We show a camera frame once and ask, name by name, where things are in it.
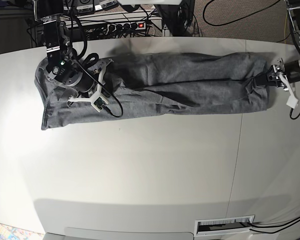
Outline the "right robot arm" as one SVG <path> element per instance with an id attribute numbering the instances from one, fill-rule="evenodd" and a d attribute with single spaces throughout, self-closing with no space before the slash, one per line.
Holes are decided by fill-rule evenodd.
<path id="1" fill-rule="evenodd" d="M 46 47 L 46 78 L 58 85 L 70 87 L 79 93 L 89 92 L 94 80 L 85 72 L 80 62 L 87 52 L 88 40 L 78 17 L 62 0 L 34 0 L 35 20 L 43 23 L 43 43 Z M 61 17 L 77 23 L 83 48 L 80 53 L 73 47 L 73 29 L 68 29 Z"/>

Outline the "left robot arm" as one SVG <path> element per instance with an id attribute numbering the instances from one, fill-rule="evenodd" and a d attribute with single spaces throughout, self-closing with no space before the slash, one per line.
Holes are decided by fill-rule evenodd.
<path id="1" fill-rule="evenodd" d="M 300 0 L 287 0 L 285 3 L 292 42 L 300 55 Z M 279 80 L 279 73 L 282 73 L 290 84 L 300 82 L 300 59 L 273 65 L 267 73 L 262 73 L 257 77 L 256 84 L 282 87 L 285 84 Z"/>

